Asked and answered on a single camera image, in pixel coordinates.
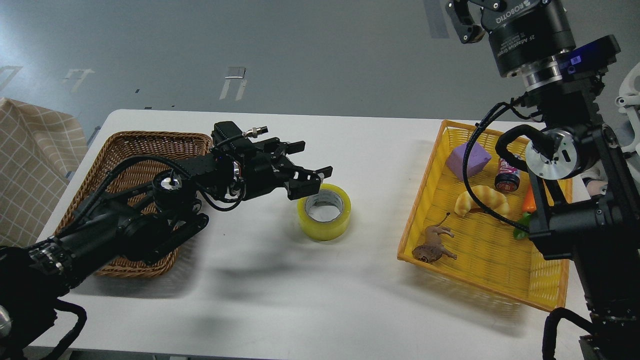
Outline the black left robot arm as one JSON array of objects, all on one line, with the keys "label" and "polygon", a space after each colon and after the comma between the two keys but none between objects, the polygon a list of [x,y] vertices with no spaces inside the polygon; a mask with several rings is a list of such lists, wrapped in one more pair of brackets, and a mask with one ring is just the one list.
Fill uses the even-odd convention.
[{"label": "black left robot arm", "polygon": [[87,322],[86,310],[63,296],[115,258],[156,264],[208,225],[203,202],[229,212],[278,188],[290,200],[318,194],[333,168],[295,165],[290,155],[302,152],[304,141],[253,142],[267,132],[219,121],[204,155],[125,158],[57,234],[26,247],[2,246],[1,358],[23,360],[23,350],[54,326],[58,312],[73,313],[73,328],[46,355],[57,360]]}]

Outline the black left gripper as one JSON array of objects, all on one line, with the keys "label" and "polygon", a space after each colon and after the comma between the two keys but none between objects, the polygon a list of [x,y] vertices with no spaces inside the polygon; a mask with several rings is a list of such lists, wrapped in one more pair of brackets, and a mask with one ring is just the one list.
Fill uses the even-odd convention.
[{"label": "black left gripper", "polygon": [[301,153],[306,141],[287,142],[278,137],[252,142],[242,138],[235,141],[235,154],[240,162],[240,174],[244,180],[244,198],[259,198],[277,188],[285,188],[289,200],[316,195],[323,181],[333,174],[333,166],[318,170],[297,167],[291,173],[289,155]]}]

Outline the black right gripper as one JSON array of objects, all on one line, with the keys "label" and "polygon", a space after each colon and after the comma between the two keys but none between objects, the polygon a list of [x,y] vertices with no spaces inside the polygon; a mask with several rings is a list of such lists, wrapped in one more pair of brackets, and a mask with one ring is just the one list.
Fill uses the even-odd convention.
[{"label": "black right gripper", "polygon": [[470,0],[448,0],[446,13],[462,44],[480,42],[487,32],[501,77],[528,64],[576,48],[563,2],[560,0],[505,0],[502,11],[481,10],[480,25],[469,9]]}]

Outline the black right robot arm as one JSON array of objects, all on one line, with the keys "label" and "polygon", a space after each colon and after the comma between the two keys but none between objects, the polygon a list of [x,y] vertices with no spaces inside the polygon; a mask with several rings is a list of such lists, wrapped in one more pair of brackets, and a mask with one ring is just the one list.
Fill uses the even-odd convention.
[{"label": "black right robot arm", "polygon": [[[565,319],[585,335],[585,360],[639,358],[639,139],[622,146],[603,120],[597,97],[621,48],[612,34],[580,47],[560,0],[450,0],[446,13],[463,44],[487,35],[504,78],[521,77],[525,93],[494,105],[477,123],[462,157],[462,181],[487,214],[526,233],[547,261],[574,263],[589,319],[559,307],[544,324],[542,358],[556,357],[558,325]],[[467,177],[470,152],[504,112],[535,108],[498,137],[494,150],[528,174],[535,210],[518,223],[480,200]]]}]

